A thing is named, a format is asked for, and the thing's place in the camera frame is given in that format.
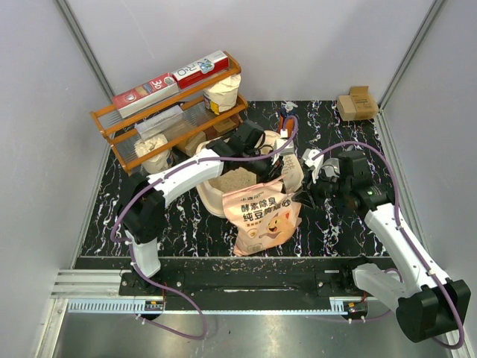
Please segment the pink cat litter bag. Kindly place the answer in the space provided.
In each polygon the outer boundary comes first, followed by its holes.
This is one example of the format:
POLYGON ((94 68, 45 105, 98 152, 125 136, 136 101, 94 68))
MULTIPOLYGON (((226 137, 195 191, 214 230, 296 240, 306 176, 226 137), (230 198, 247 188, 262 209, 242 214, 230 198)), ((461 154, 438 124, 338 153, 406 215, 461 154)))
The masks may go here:
POLYGON ((282 177, 223 195, 226 219, 238 229, 233 253, 249 256, 286 243, 301 223, 301 204, 282 177))

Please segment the metal litter scoop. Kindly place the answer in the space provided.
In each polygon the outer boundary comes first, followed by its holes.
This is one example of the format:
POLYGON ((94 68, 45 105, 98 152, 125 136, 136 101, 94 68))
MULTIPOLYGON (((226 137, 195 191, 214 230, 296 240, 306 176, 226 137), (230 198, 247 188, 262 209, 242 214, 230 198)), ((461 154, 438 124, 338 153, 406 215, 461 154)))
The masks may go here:
POLYGON ((345 181, 353 176, 353 145, 346 145, 336 157, 330 157, 323 162, 319 178, 331 183, 345 181))

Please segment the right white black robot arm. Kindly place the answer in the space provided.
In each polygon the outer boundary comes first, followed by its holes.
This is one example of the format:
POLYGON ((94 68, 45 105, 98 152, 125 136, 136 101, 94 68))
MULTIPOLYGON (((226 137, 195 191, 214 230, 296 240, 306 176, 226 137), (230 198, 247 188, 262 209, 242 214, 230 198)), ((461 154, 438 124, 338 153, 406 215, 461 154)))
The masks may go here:
POLYGON ((469 286, 453 280, 426 252, 401 218, 395 195, 374 182, 366 154, 342 151, 326 159, 318 150, 308 149, 301 164, 306 175, 294 200, 316 207, 329 199, 352 210, 384 245, 400 274, 396 279, 368 259, 353 259, 338 278, 341 291, 347 295, 364 291, 381 301, 412 342, 453 330, 462 334, 469 286))

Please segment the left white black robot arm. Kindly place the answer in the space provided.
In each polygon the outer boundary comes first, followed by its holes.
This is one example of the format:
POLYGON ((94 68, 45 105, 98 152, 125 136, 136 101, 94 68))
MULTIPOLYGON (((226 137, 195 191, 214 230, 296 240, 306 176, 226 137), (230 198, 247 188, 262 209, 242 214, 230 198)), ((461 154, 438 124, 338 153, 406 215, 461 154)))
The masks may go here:
POLYGON ((157 238, 164 230, 168 205, 197 185, 239 167, 263 181, 279 177, 282 170, 279 157, 293 141, 286 130, 281 134, 273 151, 261 154, 259 146, 265 132, 247 120, 233 134, 209 142, 198 154, 170 169, 148 177, 139 173, 130 176, 123 188, 127 203, 120 206, 113 230, 118 226, 124 228, 123 241, 130 250, 139 290, 152 295, 161 287, 157 238))

